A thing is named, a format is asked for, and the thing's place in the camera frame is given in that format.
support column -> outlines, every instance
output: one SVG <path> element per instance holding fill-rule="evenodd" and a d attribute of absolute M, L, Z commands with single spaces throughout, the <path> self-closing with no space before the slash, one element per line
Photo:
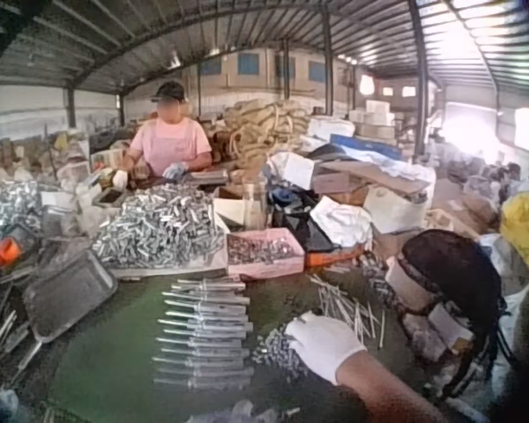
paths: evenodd
<path fill-rule="evenodd" d="M 351 110 L 356 109 L 356 66 L 351 68 L 351 86 L 353 87 L 353 94 L 351 95 Z"/>
<path fill-rule="evenodd" d="M 417 127 L 414 157 L 421 156 L 424 153 L 425 130 L 427 126 L 428 113 L 428 66 L 427 54 L 425 52 L 425 40 L 423 37 L 423 28 L 421 27 L 420 11 L 415 0 L 407 0 L 409 12 L 412 15 L 412 24 L 414 26 L 415 46 L 417 48 Z"/>
<path fill-rule="evenodd" d="M 124 108 L 124 101 L 125 97 L 121 94 L 117 94 L 117 98 L 119 99 L 118 103 L 120 105 L 118 112 L 120 115 L 120 126 L 125 126 L 125 108 Z"/>
<path fill-rule="evenodd" d="M 332 29 L 329 24 L 329 12 L 322 13 L 325 47 L 325 114 L 333 115 L 333 52 Z"/>
<path fill-rule="evenodd" d="M 67 89 L 67 121 L 69 128 L 77 127 L 77 111 L 74 105 L 74 88 Z"/>
<path fill-rule="evenodd" d="M 282 49 L 284 51 L 284 62 L 282 66 L 282 73 L 284 75 L 284 98 L 288 100 L 290 98 L 290 55 L 288 39 L 282 41 Z"/>
<path fill-rule="evenodd" d="M 202 116 L 202 64 L 196 65 L 197 71 L 197 116 Z"/>

window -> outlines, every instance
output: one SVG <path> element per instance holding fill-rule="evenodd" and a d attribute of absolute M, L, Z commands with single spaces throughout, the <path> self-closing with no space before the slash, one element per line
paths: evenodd
<path fill-rule="evenodd" d="M 325 64 L 309 61 L 308 79 L 314 82 L 325 82 Z"/>
<path fill-rule="evenodd" d="M 529 151 L 529 108 L 515 111 L 515 145 Z"/>
<path fill-rule="evenodd" d="M 258 55 L 255 53 L 239 53 L 237 55 L 238 75 L 258 75 Z"/>
<path fill-rule="evenodd" d="M 200 74 L 204 76 L 221 75 L 221 57 L 206 60 L 200 65 Z"/>
<path fill-rule="evenodd" d="M 284 56 L 275 56 L 274 57 L 274 68 L 276 73 L 276 78 L 283 78 L 284 76 Z M 296 59 L 290 57 L 288 61 L 288 74 L 290 79 L 294 79 L 296 75 Z"/>
<path fill-rule="evenodd" d="M 402 88 L 402 97 L 415 97 L 415 87 L 405 86 Z"/>
<path fill-rule="evenodd" d="M 368 75 L 362 75 L 359 91 L 362 95 L 374 94 L 374 79 Z"/>

pink shirt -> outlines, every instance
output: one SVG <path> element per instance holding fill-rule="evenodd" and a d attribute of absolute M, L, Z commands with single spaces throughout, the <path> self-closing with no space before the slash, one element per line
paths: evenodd
<path fill-rule="evenodd" d="M 172 163 L 194 160 L 199 154 L 212 151 L 202 126 L 188 117 L 177 125 L 158 118 L 145 122 L 130 148 L 143 153 L 155 176 L 162 176 Z"/>

orange object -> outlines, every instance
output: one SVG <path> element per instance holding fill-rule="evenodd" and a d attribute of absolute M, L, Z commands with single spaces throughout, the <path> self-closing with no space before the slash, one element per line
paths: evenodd
<path fill-rule="evenodd" d="M 21 254 L 21 247 L 12 238 L 5 238 L 0 241 L 0 267 L 14 263 Z"/>
<path fill-rule="evenodd" d="M 306 254 L 306 268 L 326 266 L 328 264 L 356 258 L 362 254 L 362 251 L 363 246 L 361 244 L 348 249 L 336 249 L 331 253 L 308 253 Z"/>

black cap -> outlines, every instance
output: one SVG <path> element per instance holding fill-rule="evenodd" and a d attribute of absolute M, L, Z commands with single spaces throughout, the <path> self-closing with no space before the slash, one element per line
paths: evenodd
<path fill-rule="evenodd" d="M 163 99 L 174 99 L 180 102 L 184 101 L 184 87 L 178 82 L 170 81 L 160 86 L 157 94 L 152 98 L 153 102 L 159 102 Z"/>

